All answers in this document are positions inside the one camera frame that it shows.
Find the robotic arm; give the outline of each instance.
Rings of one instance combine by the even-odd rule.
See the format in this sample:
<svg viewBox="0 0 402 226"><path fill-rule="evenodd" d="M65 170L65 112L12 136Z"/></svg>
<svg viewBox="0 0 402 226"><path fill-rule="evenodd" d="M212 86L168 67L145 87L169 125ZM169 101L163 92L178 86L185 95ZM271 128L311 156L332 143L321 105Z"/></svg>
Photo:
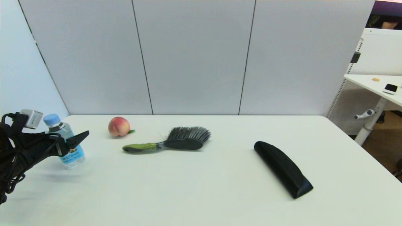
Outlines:
<svg viewBox="0 0 402 226"><path fill-rule="evenodd" d="M5 123L11 117L11 126ZM58 133L23 133L24 127L35 129L42 113L23 109L21 112L5 114L0 123L0 205L7 201L7 194L14 191L25 172L50 156L65 156L88 135L85 131L66 141Z"/></svg>

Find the bottle label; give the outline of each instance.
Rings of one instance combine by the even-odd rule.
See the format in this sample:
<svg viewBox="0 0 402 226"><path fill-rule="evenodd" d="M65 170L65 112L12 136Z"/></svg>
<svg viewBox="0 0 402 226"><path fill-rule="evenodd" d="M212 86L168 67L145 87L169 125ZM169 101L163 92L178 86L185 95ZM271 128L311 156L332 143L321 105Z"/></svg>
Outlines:
<svg viewBox="0 0 402 226"><path fill-rule="evenodd" d="M78 145L75 149L70 149L67 155L60 157L64 164L71 163L81 157L83 157L84 152L80 145Z"/></svg>

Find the wooden floor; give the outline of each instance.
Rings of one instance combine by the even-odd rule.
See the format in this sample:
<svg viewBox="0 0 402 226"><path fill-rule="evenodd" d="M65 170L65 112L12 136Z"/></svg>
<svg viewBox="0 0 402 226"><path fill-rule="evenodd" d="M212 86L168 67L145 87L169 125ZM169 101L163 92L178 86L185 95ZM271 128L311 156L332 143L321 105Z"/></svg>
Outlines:
<svg viewBox="0 0 402 226"><path fill-rule="evenodd" d="M402 118L387 111L385 122L374 126L362 147L388 171L396 171L402 159Z"/></svg>

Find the brush bristles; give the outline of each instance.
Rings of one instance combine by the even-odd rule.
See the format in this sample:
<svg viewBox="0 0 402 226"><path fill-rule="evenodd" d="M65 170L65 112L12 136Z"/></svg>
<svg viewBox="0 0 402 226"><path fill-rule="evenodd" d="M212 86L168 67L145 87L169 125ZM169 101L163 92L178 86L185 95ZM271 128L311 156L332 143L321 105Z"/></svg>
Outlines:
<svg viewBox="0 0 402 226"><path fill-rule="evenodd" d="M196 139L204 143L211 132L203 127L175 127L169 133L168 139Z"/></svg>

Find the green brush handle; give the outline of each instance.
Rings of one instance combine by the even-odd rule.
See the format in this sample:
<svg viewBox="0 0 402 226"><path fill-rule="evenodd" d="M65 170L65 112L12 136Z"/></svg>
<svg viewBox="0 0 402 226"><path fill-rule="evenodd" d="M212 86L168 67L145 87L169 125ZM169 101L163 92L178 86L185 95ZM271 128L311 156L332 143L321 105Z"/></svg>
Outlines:
<svg viewBox="0 0 402 226"><path fill-rule="evenodd" d="M123 150L131 153L147 154L162 149L160 143L129 144L123 147Z"/></svg>

